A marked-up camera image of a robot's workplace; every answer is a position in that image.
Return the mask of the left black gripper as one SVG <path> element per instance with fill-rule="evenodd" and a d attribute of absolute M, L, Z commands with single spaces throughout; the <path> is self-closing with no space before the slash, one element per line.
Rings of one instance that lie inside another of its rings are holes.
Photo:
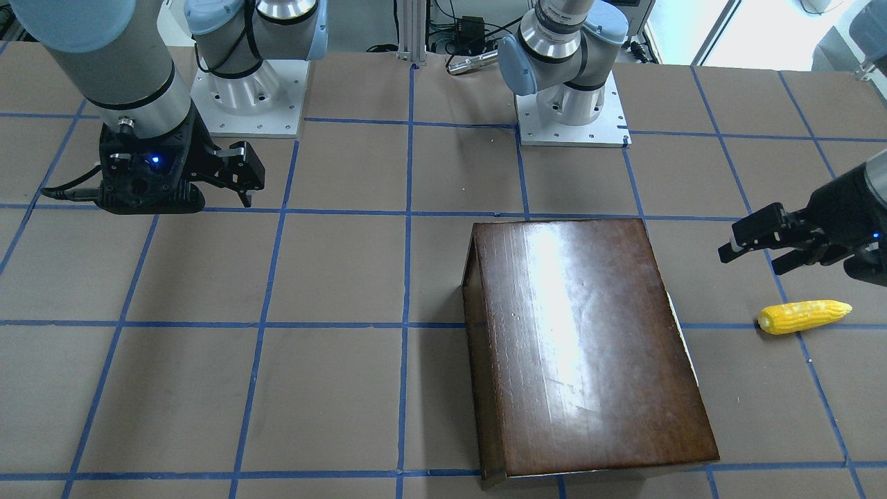
<path fill-rule="evenodd" d="M 885 192 L 883 162 L 864 162 L 816 189 L 807 205 L 807 222 L 825 239 L 814 239 L 798 212 L 770 203 L 731 225 L 731 237 L 718 249 L 728 264 L 749 252 L 788 249 L 773 259 L 782 276 L 803 266 L 843 263 L 854 280 L 886 285 Z"/>

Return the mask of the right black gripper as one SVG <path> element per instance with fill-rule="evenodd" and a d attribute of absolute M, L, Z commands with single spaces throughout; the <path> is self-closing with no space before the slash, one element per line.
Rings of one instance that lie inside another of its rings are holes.
<path fill-rule="evenodd" d="M 237 193 L 246 208 L 264 189 L 265 170 L 250 142 L 213 144 L 202 119 L 188 114 L 171 132 L 138 139 L 104 124 L 99 133 L 102 180 L 97 205 L 114 214 L 190 214 L 205 198 L 197 181 Z"/>

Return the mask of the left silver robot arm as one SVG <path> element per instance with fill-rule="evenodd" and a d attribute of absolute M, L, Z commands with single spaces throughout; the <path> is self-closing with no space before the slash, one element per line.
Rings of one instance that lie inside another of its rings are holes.
<path fill-rule="evenodd" d="M 517 96 L 563 85 L 571 91 L 601 89 L 627 35 L 627 19 L 611 4 L 538 1 L 518 32 L 498 48 L 498 64 Z M 811 193 L 807 206 L 788 212 L 774 202 L 732 225 L 718 250 L 728 264 L 756 250 L 786 249 L 773 271 L 842 262 L 846 275 L 885 285 L 885 152 Z"/>

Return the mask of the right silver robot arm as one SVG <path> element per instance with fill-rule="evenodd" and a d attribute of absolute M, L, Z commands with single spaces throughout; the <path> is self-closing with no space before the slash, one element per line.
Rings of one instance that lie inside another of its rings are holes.
<path fill-rule="evenodd" d="M 328 48 L 324 1 L 187 1 L 202 80 L 190 83 L 159 34 L 159 1 L 10 7 L 103 120 L 97 164 L 41 194 L 118 215 L 200 212 L 200 182 L 231 190 L 250 208 L 265 170 L 247 132 L 226 148 L 212 136 L 231 120 L 253 125 L 254 134 L 296 133 L 294 94 L 305 80 L 276 66 L 323 59 Z"/>

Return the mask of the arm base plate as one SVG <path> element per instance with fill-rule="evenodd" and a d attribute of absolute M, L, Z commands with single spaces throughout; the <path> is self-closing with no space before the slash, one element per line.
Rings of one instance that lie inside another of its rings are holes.
<path fill-rule="evenodd" d="M 633 142 L 613 72 L 599 89 L 579 91 L 563 83 L 516 96 L 514 105 L 523 145 L 624 148 Z"/>
<path fill-rule="evenodd" d="M 266 60 L 240 79 L 197 71 L 191 99 L 215 137 L 297 139 L 310 68 L 303 60 Z"/>

